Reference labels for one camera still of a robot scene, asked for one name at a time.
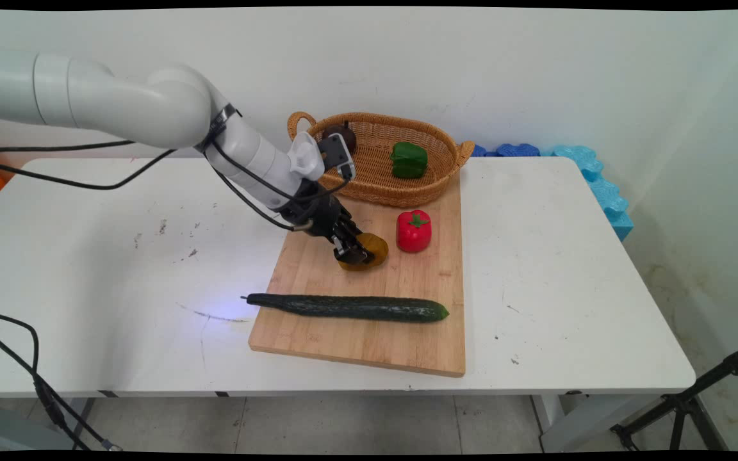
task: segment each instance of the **basket handle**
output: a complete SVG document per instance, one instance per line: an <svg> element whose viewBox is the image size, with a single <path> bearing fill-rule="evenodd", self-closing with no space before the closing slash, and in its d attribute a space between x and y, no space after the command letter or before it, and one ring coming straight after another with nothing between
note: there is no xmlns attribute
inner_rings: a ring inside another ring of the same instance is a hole
<svg viewBox="0 0 738 461"><path fill-rule="evenodd" d="M454 166L454 172L457 172L457 170L463 167L466 164L466 160L469 160L469 157L472 156L472 152L474 152L474 141L466 141L460 144L460 146L457 146L457 151L459 151L459 155L457 156L457 163Z"/></svg>
<svg viewBox="0 0 738 461"><path fill-rule="evenodd" d="M290 141L295 140L296 135L298 134L298 122L302 118L305 118L308 120L308 122L311 125L315 125L317 122L315 122L315 117L311 116L307 113L294 113L290 116L290 119L287 120L286 123L286 130L289 131L290 134Z"/></svg>

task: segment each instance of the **wooden cutting board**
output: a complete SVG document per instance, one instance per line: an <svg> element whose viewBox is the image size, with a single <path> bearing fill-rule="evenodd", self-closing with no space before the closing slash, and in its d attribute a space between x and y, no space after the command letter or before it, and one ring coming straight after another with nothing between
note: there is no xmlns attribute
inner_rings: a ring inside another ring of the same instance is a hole
<svg viewBox="0 0 738 461"><path fill-rule="evenodd" d="M443 376L466 373L457 176L442 196L420 208L432 221L431 243L420 253L404 253L395 244L398 215L412 210L339 197L362 231L376 234L389 244L386 262L367 271L345 271L334 259L333 246L326 239L290 232L267 289L282 295L427 298L442 303L449 312L447 318L422 324L313 318L261 307L249 335L249 347Z"/></svg>

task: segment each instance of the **tile floor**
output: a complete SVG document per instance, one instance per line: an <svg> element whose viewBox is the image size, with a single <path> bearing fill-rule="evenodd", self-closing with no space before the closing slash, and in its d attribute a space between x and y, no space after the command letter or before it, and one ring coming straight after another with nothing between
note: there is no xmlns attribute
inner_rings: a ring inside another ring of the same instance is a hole
<svg viewBox="0 0 738 461"><path fill-rule="evenodd" d="M565 396L565 411L585 396ZM0 406L49 424L36 399ZM126 450L310 455L540 453L539 427L525 396L326 396L96 399L88 416ZM673 416L634 438L641 449L668 449ZM82 441L93 449L88 434ZM705 449L685 420L682 449ZM621 451L604 432L575 451Z"/></svg>

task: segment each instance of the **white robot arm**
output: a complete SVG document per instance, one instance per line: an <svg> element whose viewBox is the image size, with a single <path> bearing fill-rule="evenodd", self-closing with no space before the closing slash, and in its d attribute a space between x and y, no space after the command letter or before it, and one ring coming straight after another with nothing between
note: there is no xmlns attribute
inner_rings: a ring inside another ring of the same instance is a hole
<svg viewBox="0 0 738 461"><path fill-rule="evenodd" d="M193 147L214 169L287 221L311 223L307 233L325 236L336 245L337 259L346 263L374 259L355 239L361 231L351 215L333 195L322 195L325 189L317 183L331 166L345 179L354 177L343 137L334 134L318 143L302 132L289 152L281 152L187 65L157 70L146 84L138 84L113 76L97 62L0 48L0 118L97 129L165 149ZM270 190L225 156L291 198Z"/></svg>

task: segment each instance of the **foam block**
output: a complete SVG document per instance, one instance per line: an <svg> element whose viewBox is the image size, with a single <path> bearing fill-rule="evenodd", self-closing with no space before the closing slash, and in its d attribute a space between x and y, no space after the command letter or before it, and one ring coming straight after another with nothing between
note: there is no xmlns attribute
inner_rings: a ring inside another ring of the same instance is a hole
<svg viewBox="0 0 738 461"><path fill-rule="evenodd" d="M477 144L474 145L474 150L471 152L472 157L486 157L486 148L481 148Z"/></svg>
<svg viewBox="0 0 738 461"><path fill-rule="evenodd" d="M619 237L624 240L634 228L634 223L626 213L628 201L620 196L620 188L617 184L606 181L603 178L603 163L597 160L597 152L585 146L556 146L542 154L543 157L566 157L571 158L586 178L591 192L597 198L600 207L603 208L605 217L609 219L611 227Z"/></svg>
<svg viewBox="0 0 738 461"><path fill-rule="evenodd" d="M531 144L500 144L497 148L498 157L539 157L539 149Z"/></svg>

